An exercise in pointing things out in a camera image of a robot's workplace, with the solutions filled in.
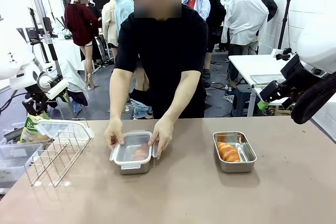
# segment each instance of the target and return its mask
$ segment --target metal container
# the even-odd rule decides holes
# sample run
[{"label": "metal container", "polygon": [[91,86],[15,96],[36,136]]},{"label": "metal container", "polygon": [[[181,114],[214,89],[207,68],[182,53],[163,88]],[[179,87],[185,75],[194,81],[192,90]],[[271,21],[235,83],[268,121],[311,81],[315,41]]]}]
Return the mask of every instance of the metal container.
[{"label": "metal container", "polygon": [[[225,173],[247,173],[251,172],[257,156],[253,151],[246,136],[242,132],[216,132],[213,134],[215,145],[215,156],[218,159],[220,169]],[[223,142],[234,146],[239,153],[240,162],[225,162],[219,155],[216,143]]]},{"label": "metal container", "polygon": [[[156,157],[157,145],[149,146],[148,141],[152,133],[137,131],[124,134],[125,144],[117,144],[112,150],[110,161],[114,161],[120,174],[142,174],[151,169],[151,158]],[[141,150],[143,158],[136,159],[136,151]]]}]

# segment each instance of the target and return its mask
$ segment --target white plastic lid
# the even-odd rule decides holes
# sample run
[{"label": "white plastic lid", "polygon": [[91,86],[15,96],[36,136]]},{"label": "white plastic lid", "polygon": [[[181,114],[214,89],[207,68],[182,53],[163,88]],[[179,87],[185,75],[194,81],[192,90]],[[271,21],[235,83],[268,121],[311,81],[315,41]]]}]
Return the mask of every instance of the white plastic lid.
[{"label": "white plastic lid", "polygon": [[117,144],[112,150],[110,160],[114,161],[121,169],[137,169],[141,164],[156,157],[156,146],[149,146],[148,142],[152,133],[148,131],[136,131],[124,134],[123,145]]},{"label": "white plastic lid", "polygon": [[35,129],[53,139],[85,142],[93,138],[93,131],[77,121],[41,119]]}]

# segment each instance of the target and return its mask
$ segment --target red shirt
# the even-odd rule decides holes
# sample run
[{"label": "red shirt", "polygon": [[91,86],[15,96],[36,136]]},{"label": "red shirt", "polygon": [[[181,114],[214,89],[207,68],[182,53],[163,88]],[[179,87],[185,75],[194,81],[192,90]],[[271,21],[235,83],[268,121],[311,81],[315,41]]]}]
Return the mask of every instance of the red shirt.
[{"label": "red shirt", "polygon": [[187,6],[189,6],[191,9],[194,9],[196,0],[189,0],[187,3]]},{"label": "red shirt", "polygon": [[65,8],[65,22],[72,33],[73,43],[85,46],[99,35],[98,20],[84,4],[69,4]]}]

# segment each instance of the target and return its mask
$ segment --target black stand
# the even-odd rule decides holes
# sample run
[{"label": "black stand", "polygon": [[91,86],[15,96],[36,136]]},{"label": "black stand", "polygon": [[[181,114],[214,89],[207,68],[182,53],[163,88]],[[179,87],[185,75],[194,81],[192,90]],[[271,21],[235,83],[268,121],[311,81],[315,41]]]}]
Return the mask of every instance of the black stand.
[{"label": "black stand", "polygon": [[281,28],[281,33],[280,33],[280,39],[279,39],[278,49],[281,49],[282,40],[284,38],[284,33],[285,33],[285,27],[286,27],[286,23],[287,23],[287,16],[288,16],[288,9],[289,9],[290,1],[291,0],[287,0],[286,10],[285,10],[285,16],[284,16],[284,19],[282,20],[282,28]]},{"label": "black stand", "polygon": [[31,9],[31,8],[28,8],[29,9],[29,13],[32,17],[32,20],[33,20],[33,24],[34,24],[34,27],[35,27],[35,31],[36,31],[36,34],[37,34],[37,40],[38,40],[38,43],[41,45],[41,49],[42,49],[42,53],[43,53],[43,57],[44,57],[44,60],[45,60],[45,63],[50,63],[50,61],[48,60],[48,57],[47,57],[47,52],[46,52],[46,49],[40,39],[40,36],[39,36],[39,30],[38,30],[38,26],[37,26],[37,22],[36,22],[36,18],[35,18],[35,13],[34,13],[34,10]]}]

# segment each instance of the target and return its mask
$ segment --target snack bag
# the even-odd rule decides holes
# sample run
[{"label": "snack bag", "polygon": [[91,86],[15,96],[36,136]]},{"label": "snack bag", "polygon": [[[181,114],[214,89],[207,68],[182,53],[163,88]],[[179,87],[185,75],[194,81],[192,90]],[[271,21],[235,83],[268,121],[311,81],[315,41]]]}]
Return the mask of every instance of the snack bag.
[{"label": "snack bag", "polygon": [[45,140],[48,140],[48,136],[42,136],[36,129],[35,125],[41,119],[50,119],[48,115],[43,112],[41,115],[27,115],[26,124],[22,130],[22,134],[20,140],[17,142],[18,144],[22,143],[39,143]]}]

